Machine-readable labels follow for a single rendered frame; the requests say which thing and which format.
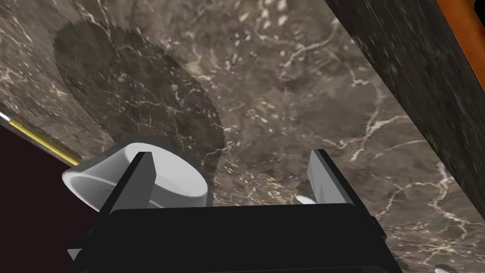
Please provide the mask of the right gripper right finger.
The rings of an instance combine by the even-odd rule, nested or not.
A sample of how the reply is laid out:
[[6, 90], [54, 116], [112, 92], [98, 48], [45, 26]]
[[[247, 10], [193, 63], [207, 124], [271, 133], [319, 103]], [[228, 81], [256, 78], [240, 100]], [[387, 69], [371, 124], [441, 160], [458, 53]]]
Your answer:
[[307, 174], [317, 203], [356, 206], [355, 192], [324, 150], [311, 151]]

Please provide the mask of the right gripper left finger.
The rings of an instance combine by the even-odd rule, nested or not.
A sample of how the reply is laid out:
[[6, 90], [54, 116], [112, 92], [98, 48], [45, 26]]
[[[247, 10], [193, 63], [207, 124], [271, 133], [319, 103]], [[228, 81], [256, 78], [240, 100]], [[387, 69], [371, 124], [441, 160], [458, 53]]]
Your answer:
[[121, 209], [145, 209], [153, 191], [156, 169], [150, 152], [139, 152], [129, 164], [114, 190], [103, 204], [100, 214]]

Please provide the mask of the white bowl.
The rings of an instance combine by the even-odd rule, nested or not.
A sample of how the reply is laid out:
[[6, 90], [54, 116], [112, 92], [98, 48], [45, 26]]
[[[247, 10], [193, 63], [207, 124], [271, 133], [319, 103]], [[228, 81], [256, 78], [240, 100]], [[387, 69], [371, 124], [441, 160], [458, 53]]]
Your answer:
[[154, 159], [156, 179], [150, 208], [207, 206], [208, 186], [199, 171], [173, 152], [147, 143], [113, 146], [64, 171], [62, 180], [77, 198], [100, 211], [139, 152], [150, 152]]

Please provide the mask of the yellow pencil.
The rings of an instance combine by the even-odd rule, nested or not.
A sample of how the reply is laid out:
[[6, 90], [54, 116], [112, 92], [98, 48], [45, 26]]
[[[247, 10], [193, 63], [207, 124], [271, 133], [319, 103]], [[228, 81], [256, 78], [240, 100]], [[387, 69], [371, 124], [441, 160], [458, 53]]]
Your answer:
[[15, 118], [10, 118], [4, 113], [0, 111], [0, 117], [2, 117], [4, 120], [6, 120], [9, 124], [11, 124], [14, 128], [17, 130], [21, 131], [23, 134], [28, 136], [29, 138], [33, 139], [35, 142], [38, 144], [42, 145], [44, 148], [49, 150], [50, 152], [53, 152], [54, 154], [58, 155], [65, 161], [68, 161], [69, 163], [73, 165], [78, 165], [81, 162], [81, 159], [73, 155], [72, 153], [69, 153], [65, 149], [63, 149], [61, 146], [53, 142], [52, 140], [48, 139], [47, 137], [43, 136], [41, 133], [38, 131], [32, 129], [27, 125], [26, 123], [23, 123], [19, 119]]

